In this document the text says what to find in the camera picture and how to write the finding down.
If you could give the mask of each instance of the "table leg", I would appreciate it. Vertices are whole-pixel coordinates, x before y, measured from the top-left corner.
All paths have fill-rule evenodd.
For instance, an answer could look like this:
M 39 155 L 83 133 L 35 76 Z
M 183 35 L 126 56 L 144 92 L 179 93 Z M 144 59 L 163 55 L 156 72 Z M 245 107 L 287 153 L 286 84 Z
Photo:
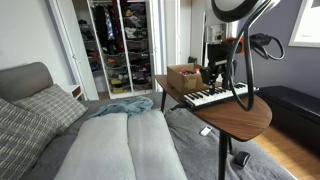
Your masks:
M 226 171 L 226 160 L 227 160 L 227 151 L 228 151 L 228 139 L 229 137 L 220 132 L 220 141 L 219 141 L 219 180 L 225 179 Z
M 162 101 L 161 101 L 161 111 L 163 112 L 164 104 L 166 102 L 167 92 L 163 90 L 162 92 Z

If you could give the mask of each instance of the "open closet door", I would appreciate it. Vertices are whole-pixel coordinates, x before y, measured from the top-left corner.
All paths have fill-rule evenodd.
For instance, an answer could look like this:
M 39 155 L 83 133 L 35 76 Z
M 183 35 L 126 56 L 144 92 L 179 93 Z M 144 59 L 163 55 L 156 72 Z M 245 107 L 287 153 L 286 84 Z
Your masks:
M 99 96 L 72 0 L 48 1 L 76 83 L 81 86 L 85 100 L 98 100 Z

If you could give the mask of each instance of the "gray pillow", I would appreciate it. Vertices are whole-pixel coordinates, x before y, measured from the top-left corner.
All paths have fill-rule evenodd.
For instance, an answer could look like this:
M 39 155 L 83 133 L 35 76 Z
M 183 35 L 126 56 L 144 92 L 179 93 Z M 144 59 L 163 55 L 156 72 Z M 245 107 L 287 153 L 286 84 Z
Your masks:
M 54 121 L 0 99 L 0 179 L 19 179 L 58 130 Z
M 54 120 L 60 124 L 59 133 L 65 131 L 88 109 L 70 94 L 63 91 L 57 84 L 31 97 L 14 101 L 13 104 Z

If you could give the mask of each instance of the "clothes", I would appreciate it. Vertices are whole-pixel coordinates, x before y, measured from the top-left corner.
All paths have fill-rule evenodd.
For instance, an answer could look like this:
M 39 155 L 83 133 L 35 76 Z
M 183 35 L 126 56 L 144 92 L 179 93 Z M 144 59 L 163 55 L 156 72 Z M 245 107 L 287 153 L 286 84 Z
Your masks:
M 102 106 L 99 110 L 90 115 L 89 118 L 103 116 L 109 113 L 127 113 L 128 117 L 150 111 L 153 101 L 150 98 L 139 96 L 137 98 L 119 101 L 114 104 Z

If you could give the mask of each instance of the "keyboard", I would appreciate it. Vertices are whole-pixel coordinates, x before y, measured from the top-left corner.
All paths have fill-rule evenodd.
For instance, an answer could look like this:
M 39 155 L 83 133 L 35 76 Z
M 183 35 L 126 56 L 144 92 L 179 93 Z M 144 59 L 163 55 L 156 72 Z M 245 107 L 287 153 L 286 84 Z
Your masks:
M 239 97 L 244 97 L 248 94 L 248 86 L 245 83 L 234 85 L 234 89 Z M 200 110 L 215 104 L 221 104 L 235 99 L 231 90 L 225 90 L 221 87 L 215 88 L 215 94 L 209 94 L 209 90 L 198 91 L 195 93 L 185 94 L 181 101 L 191 111 Z

